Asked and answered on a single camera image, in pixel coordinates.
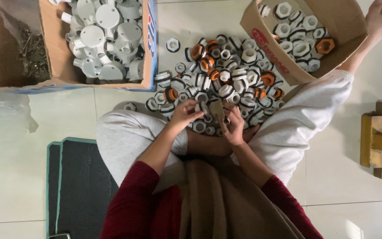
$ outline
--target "white tile floor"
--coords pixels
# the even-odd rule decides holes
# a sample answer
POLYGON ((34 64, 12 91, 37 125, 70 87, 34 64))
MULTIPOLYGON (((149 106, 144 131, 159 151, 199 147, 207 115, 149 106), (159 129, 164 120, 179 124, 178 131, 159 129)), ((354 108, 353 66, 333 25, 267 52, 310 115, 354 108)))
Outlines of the white tile floor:
MULTIPOLYGON (((238 22, 247 0, 245 4, 239 0, 162 2, 157 6, 160 46, 170 37, 180 39, 184 47, 218 32, 245 37, 238 22), (214 17, 225 12, 226 18, 214 17), (208 17, 213 21, 204 24, 208 17)), ((370 1, 359 2, 366 13, 370 1)), ((181 54, 159 49, 160 70, 173 70, 174 62, 181 60, 181 54)), ((122 108, 126 101, 144 103, 152 95, 88 88, 29 96, 37 131, 0 135, 0 239, 45 238, 46 146, 50 142, 65 137, 94 139, 100 116, 122 108)), ((361 65, 352 94, 331 124, 311 140, 311 149, 288 185, 325 238, 382 238, 382 180, 358 164, 360 116, 374 110, 379 99, 382 42, 361 65)))

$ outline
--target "brand label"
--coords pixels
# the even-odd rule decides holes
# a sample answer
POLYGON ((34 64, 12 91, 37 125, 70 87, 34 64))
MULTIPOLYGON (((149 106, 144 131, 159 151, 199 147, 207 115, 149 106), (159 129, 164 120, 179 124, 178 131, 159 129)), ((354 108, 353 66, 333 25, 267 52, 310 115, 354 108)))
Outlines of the brand label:
POLYGON ((282 62, 280 62, 278 58, 275 56, 275 54, 273 54, 273 52, 269 49, 269 41, 266 38, 266 36, 263 35, 263 33, 256 28, 253 28, 252 34, 253 34, 254 40, 257 41, 262 46, 262 50, 266 53, 267 56, 270 56, 270 59, 271 61, 273 61, 275 66, 284 73, 287 73, 287 74, 290 73, 290 71, 284 65, 282 65, 282 62))
POLYGON ((151 51, 151 57, 154 58, 155 54, 155 31, 156 31, 156 21, 155 18, 153 17, 153 13, 151 12, 151 7, 150 7, 150 0, 147 0, 147 6, 148 6, 148 36, 147 36, 147 46, 148 49, 151 51))

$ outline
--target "hand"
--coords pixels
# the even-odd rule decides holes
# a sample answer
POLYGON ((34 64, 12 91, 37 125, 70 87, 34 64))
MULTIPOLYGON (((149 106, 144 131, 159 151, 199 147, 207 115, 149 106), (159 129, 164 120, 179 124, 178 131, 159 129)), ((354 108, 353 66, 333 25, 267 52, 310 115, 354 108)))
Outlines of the hand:
POLYGON ((194 108, 198 103, 199 101, 189 99, 179 104, 175 109, 172 120, 167 124, 167 127, 178 135, 191 121, 203 117, 203 111, 194 111, 194 108))
POLYGON ((223 132, 223 137, 228 140, 232 146, 245 143, 243 139, 244 120, 241 117, 240 109, 231 103, 223 103, 225 116, 231 122, 228 126, 219 119, 219 124, 223 132))

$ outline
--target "smartphone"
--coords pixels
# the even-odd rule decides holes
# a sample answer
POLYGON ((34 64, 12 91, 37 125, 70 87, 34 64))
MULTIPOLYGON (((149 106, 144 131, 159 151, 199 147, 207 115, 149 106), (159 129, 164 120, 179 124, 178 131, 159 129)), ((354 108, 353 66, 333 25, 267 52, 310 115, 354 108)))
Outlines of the smartphone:
POLYGON ((71 239, 71 238, 68 233, 61 233, 61 234, 50 236, 49 239, 71 239))

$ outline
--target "dark doormat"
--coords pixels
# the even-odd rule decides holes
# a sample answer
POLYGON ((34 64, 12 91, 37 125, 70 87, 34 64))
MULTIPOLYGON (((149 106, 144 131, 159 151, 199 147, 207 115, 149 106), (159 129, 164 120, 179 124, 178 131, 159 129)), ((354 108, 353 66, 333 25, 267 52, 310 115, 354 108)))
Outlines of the dark doormat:
POLYGON ((95 140, 66 138, 48 146, 47 234, 97 239, 118 186, 95 140))

